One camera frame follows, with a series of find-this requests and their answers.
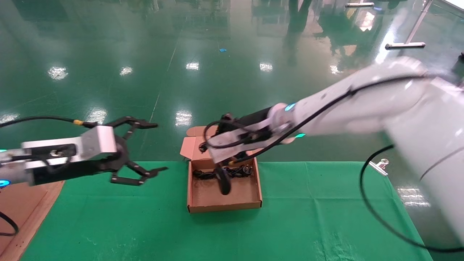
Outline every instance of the cardboard box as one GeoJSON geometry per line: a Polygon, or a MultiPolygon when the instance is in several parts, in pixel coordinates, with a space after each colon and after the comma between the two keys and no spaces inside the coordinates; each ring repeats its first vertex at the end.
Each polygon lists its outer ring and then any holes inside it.
{"type": "MultiPolygon", "coordinates": [[[[13,219],[21,233],[24,223],[46,193],[47,190],[43,186],[29,187],[27,183],[6,186],[0,189],[0,211],[13,219]]],[[[12,233],[14,230],[6,221],[0,219],[0,231],[12,233]]],[[[0,236],[0,255],[13,238],[0,236]]]]}
{"type": "MultiPolygon", "coordinates": [[[[216,131],[216,126],[208,130],[211,136],[216,131]]],[[[221,194],[217,179],[200,180],[193,177],[193,171],[212,171],[214,163],[209,153],[201,153],[199,145],[204,142],[204,126],[193,127],[187,130],[180,154],[191,161],[188,163],[187,183],[187,209],[190,213],[258,209],[263,204],[261,185],[259,183],[259,171],[256,158],[229,166],[239,167],[244,164],[253,166],[253,173],[248,177],[231,179],[231,192],[228,195],[221,194]]]]}

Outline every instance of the metal clip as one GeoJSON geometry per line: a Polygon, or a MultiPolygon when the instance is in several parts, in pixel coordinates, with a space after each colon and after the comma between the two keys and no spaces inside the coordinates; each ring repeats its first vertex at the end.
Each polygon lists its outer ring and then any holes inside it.
{"type": "Polygon", "coordinates": [[[388,173],[385,172],[385,168],[387,167],[387,165],[389,164],[390,162],[383,158],[379,161],[379,163],[375,164],[373,163],[372,161],[369,162],[369,165],[371,165],[371,167],[374,168],[374,170],[376,170],[377,172],[379,172],[380,174],[382,174],[382,176],[387,176],[388,173]]]}

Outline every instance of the open cardboard box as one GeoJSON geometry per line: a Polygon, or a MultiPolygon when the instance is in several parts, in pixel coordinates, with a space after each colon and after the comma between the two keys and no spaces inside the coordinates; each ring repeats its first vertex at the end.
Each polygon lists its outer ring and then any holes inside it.
{"type": "MultiPolygon", "coordinates": [[[[231,179],[231,192],[228,195],[221,194],[219,184],[216,179],[200,180],[193,177],[193,171],[212,171],[214,163],[209,153],[201,153],[199,145],[204,142],[204,126],[192,127],[187,130],[187,137],[184,138],[180,154],[191,161],[188,163],[188,184],[187,184],[187,209],[190,213],[237,210],[237,209],[258,209],[263,204],[261,196],[261,185],[259,183],[258,163],[256,158],[238,163],[230,168],[239,167],[244,164],[253,166],[253,173],[248,177],[231,179]]],[[[210,137],[216,132],[217,127],[213,126],[208,130],[210,137]]]]}

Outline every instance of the robotic arm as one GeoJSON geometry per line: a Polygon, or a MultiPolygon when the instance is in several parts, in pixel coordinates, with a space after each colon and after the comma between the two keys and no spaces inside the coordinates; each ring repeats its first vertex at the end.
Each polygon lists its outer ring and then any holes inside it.
{"type": "MultiPolygon", "coordinates": [[[[411,58],[371,65],[294,104],[233,119],[224,115],[200,146],[220,166],[306,135],[385,131],[464,242],[464,95],[411,58]],[[245,151],[262,149],[247,156],[245,151]]],[[[226,192],[230,188],[221,188],[226,192]]]]}
{"type": "Polygon", "coordinates": [[[90,128],[79,137],[24,142],[21,149],[0,152],[0,187],[28,182],[40,185],[111,172],[111,183],[140,186],[158,172],[167,168],[145,170],[129,159],[127,139],[137,129],[151,129],[158,125],[130,116],[105,125],[75,121],[90,128]],[[130,130],[123,137],[113,129],[129,124],[130,130]],[[118,171],[127,166],[140,175],[139,179],[118,176],[118,171]]]}

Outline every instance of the white robotic arm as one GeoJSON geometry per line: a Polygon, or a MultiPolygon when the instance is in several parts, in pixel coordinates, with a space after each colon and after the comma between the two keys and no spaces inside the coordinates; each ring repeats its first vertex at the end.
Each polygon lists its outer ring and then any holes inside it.
{"type": "Polygon", "coordinates": [[[371,65],[295,104],[223,120],[206,147],[215,163],[227,164],[243,161],[243,151],[291,142],[282,138],[295,127],[312,136],[385,131],[464,242],[464,96],[427,74],[407,57],[371,65]]]}

